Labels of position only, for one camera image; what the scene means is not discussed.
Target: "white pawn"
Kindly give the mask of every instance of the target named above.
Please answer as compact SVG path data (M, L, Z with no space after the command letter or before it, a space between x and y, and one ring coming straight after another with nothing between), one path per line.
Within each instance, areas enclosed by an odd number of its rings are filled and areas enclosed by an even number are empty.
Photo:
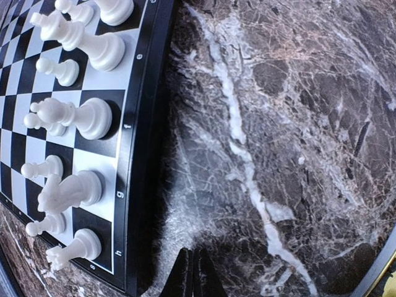
M94 0L100 8L101 20L110 25L118 26L125 22L134 11L133 0Z
M53 270L61 270L70 260L84 258L95 260L101 253L99 237L90 229L80 229L70 245L61 248L55 246L46 251L47 261L51 263Z
M66 127L75 125L82 137L88 140L105 136L113 121L109 104L99 98L91 98L78 108L73 103L66 104L55 98L47 98L32 103L30 109L46 123L59 123Z
M66 131L65 126L58 123L45 123L35 113L27 114L24 118L24 124L28 129L45 128L52 136L62 136Z
M53 234L61 234L66 229L66 221L63 214L57 213L47 214L41 222L34 221L26 225L26 233L29 236L37 236L43 234L44 231L51 232Z
M55 155L49 155L45 161L39 165L36 163L26 163L22 166L20 171L24 178L31 179L37 176L48 177L50 174L56 174L62 177L63 175L63 164L62 160Z
M74 5L70 0L56 0L55 8L63 14L69 14L72 22L87 25L93 17L93 8L88 5Z
M92 171L80 171L61 182L56 174L48 176L42 192L38 195L38 211L61 213L69 207L89 206L97 203L102 194L99 177Z
M74 60L56 63L53 60L40 58L36 62L36 69L40 73L54 74L63 87L70 87L79 76L80 67Z
M57 40L65 51L80 48L88 55L96 70L110 71L124 56L125 43L121 37L114 33L89 35L82 22L68 22L59 11L54 11L49 16L34 12L30 23L41 27L40 38L43 41Z

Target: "black pointed object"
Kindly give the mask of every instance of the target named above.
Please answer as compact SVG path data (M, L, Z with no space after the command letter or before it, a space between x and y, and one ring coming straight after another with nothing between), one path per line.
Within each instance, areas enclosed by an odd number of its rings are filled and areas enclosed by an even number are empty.
M179 251L160 297L192 297L192 251Z
M206 249L194 251L194 297L227 297Z

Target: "marble surface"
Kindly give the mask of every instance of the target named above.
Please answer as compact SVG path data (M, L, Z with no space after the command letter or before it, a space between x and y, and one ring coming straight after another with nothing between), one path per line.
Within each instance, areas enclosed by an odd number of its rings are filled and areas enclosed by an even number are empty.
M186 0L166 76L158 296L182 247L206 247L232 296L348 296L394 226L391 0ZM0 207L27 296L119 296Z

